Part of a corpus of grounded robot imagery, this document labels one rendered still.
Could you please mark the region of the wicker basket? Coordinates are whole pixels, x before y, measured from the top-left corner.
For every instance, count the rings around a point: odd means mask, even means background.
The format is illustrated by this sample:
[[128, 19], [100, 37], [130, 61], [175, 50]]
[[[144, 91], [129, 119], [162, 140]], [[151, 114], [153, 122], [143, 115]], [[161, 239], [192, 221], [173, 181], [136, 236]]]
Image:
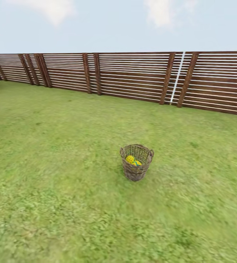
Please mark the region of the wicker basket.
[[[152, 152], [152, 150], [147, 149], [145, 146], [143, 145], [138, 145], [138, 144], [134, 144], [134, 147], [139, 146], [139, 147], [143, 147], [144, 149], [148, 150], [150, 153], [150, 158], [148, 159], [148, 163], [144, 163], [143, 165], [133, 165], [132, 162], [131, 164], [128, 163], [127, 161], [125, 161], [124, 159], [124, 151], [120, 151], [121, 154], [121, 158], [123, 161], [123, 169], [124, 169], [124, 174], [125, 177], [127, 177], [128, 179], [130, 179], [131, 181], [140, 181], [144, 178], [145, 173], [150, 165], [150, 163], [152, 162], [152, 159], [154, 157], [154, 151]], [[134, 170], [132, 170], [131, 167], [134, 167]]]

